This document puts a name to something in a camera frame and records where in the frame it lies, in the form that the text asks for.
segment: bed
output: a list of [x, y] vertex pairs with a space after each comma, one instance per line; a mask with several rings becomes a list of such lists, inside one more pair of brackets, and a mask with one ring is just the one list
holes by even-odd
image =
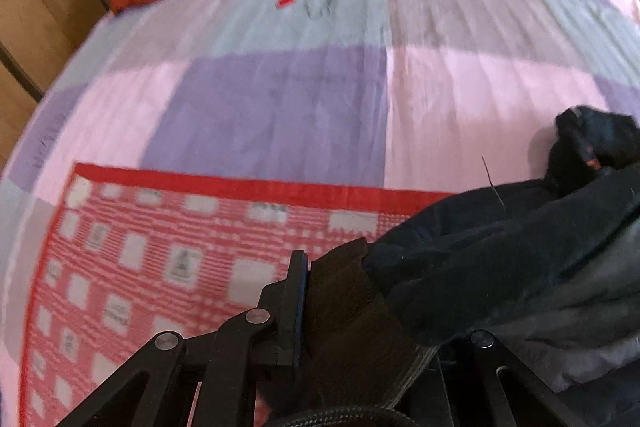
[[75, 162], [427, 192], [535, 178], [566, 108], [640, 116], [638, 20], [636, 0], [161, 0], [105, 17], [0, 182], [3, 427], [20, 423], [31, 280]]

